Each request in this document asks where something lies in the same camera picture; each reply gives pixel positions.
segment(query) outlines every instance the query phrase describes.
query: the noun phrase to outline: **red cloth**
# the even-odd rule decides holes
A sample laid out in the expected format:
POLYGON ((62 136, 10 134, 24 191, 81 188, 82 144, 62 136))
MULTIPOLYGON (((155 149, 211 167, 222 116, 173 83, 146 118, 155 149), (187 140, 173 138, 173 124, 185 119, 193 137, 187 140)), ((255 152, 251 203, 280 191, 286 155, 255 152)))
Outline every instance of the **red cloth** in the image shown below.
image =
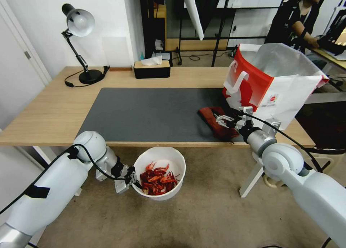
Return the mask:
POLYGON ((224 115, 225 112, 221 107, 206 107, 202 108, 198 111, 199 115, 203 118, 203 120, 209 125, 214 133, 214 137, 222 140, 230 142, 232 138, 238 136, 238 132, 235 128, 226 128, 220 126, 216 122, 216 118, 212 112, 212 109, 218 112, 220 115, 224 115))

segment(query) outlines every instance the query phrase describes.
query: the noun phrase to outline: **tissue box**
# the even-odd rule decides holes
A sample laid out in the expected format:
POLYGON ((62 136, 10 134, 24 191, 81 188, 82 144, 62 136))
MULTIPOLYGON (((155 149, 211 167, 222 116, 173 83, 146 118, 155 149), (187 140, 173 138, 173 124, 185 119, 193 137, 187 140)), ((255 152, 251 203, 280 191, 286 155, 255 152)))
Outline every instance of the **tissue box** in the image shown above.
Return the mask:
POLYGON ((141 61, 137 61, 134 63, 133 70, 137 79, 168 78, 170 76, 170 65, 168 60, 163 60, 162 64, 152 66, 145 66, 141 61))

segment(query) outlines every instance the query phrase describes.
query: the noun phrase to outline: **black lamp base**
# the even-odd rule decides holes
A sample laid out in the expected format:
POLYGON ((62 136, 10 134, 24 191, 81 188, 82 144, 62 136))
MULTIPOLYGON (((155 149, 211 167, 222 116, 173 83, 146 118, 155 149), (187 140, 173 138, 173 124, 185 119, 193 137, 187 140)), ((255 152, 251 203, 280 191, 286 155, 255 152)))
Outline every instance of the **black lamp base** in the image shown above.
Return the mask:
POLYGON ((103 74, 99 70, 89 70, 79 75, 79 81, 83 84, 94 84, 103 79, 103 74))

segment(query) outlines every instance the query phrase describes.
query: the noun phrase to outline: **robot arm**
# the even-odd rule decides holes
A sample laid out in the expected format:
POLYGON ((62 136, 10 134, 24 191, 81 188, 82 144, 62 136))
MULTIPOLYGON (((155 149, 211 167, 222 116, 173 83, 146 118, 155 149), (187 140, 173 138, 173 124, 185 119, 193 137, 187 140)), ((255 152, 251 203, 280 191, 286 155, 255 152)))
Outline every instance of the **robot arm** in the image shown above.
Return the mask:
MULTIPOLYGON (((134 169, 120 162, 113 150, 106 146, 101 135, 95 131, 80 134, 74 144, 85 146, 97 166, 96 179, 103 181, 105 175, 113 175, 117 193, 136 184, 134 169)), ((72 146, 59 156, 50 167, 31 184, 12 207, 6 223, 0 226, 0 248, 25 247, 31 237, 41 228, 52 223, 88 176, 93 163, 81 146, 72 146)))
POLYGON ((260 177, 264 172, 283 181, 299 206, 339 247, 346 247, 346 189, 326 174, 305 169, 303 157, 295 147, 277 143, 275 128, 279 128, 279 121, 266 120, 274 128, 264 124, 260 129, 253 127, 251 117, 247 116, 252 115, 252 107, 241 107, 240 111, 242 116, 236 122, 231 117, 214 115, 217 121, 228 121, 221 121, 220 125, 234 126, 251 146, 257 175, 260 177))

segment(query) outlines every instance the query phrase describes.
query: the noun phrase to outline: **black shirt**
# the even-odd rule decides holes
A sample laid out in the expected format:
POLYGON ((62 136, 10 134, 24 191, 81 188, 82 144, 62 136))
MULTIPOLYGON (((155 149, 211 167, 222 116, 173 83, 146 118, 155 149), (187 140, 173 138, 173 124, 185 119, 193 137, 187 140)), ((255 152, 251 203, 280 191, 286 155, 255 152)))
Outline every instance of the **black shirt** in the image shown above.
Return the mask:
POLYGON ((319 13, 319 7, 312 5, 308 17, 300 15, 299 2, 301 0, 289 0, 279 7, 270 30, 268 32, 265 43, 284 43, 288 46, 294 44, 295 34, 292 25, 297 21, 301 21, 309 34, 312 33, 316 18, 319 13))

